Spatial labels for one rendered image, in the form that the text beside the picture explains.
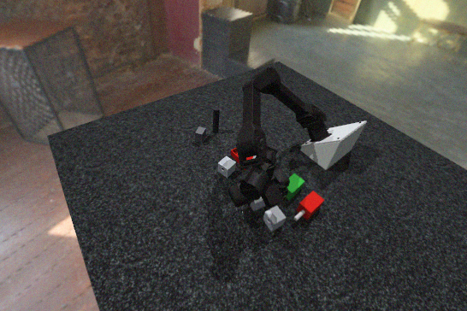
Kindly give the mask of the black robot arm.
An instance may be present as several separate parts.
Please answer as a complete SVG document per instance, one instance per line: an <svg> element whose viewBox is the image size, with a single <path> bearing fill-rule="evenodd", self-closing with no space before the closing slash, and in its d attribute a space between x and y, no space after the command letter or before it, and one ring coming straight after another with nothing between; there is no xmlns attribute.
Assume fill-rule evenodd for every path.
<svg viewBox="0 0 467 311"><path fill-rule="evenodd" d="M296 114L296 121L308 129L311 142L322 141L332 135L324 123L327 116L314 104L304 103L281 83L281 77L272 67L254 74L242 86L243 124L239 131L236 149L240 169L246 169L239 178L240 192L251 200L262 197L265 206L272 208L287 199L288 188L276 185L273 176L278 150L267 146L265 132L261 128L260 92L271 94ZM314 121L314 122L313 122ZM247 157L256 156L246 160ZM268 183L268 184L267 184Z"/></svg>

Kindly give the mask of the red block with white pin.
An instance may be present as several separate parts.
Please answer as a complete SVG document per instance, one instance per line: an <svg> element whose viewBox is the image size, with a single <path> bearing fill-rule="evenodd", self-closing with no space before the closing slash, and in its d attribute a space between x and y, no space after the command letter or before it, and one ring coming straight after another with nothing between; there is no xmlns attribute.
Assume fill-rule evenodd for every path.
<svg viewBox="0 0 467 311"><path fill-rule="evenodd" d="M300 204L297 210L299 213L294 217L298 220L302 216L307 220L320 208L324 199L319 197L314 191L309 194Z"/></svg>

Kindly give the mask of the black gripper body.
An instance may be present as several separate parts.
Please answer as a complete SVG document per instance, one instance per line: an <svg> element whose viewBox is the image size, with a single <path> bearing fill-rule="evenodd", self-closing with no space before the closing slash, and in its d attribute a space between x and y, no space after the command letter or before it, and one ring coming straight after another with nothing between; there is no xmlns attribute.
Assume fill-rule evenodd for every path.
<svg viewBox="0 0 467 311"><path fill-rule="evenodd" d="M274 170L273 176L269 178L268 183L274 180L276 185L279 184L288 187L290 184L290 179L280 168ZM228 187L228 195L232 199L234 206L237 208L246 205L249 202L249 200L251 200L241 194L239 186L240 183Z"/></svg>

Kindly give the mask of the red tray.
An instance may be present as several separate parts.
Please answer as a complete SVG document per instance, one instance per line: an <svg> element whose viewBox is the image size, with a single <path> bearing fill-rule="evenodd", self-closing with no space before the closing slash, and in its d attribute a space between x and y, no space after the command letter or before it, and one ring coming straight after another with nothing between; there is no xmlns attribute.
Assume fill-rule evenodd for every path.
<svg viewBox="0 0 467 311"><path fill-rule="evenodd" d="M231 156L239 163L238 151L237 151L236 148L231 150ZM253 156L247 157L246 160L250 160L252 158L253 158Z"/></svg>

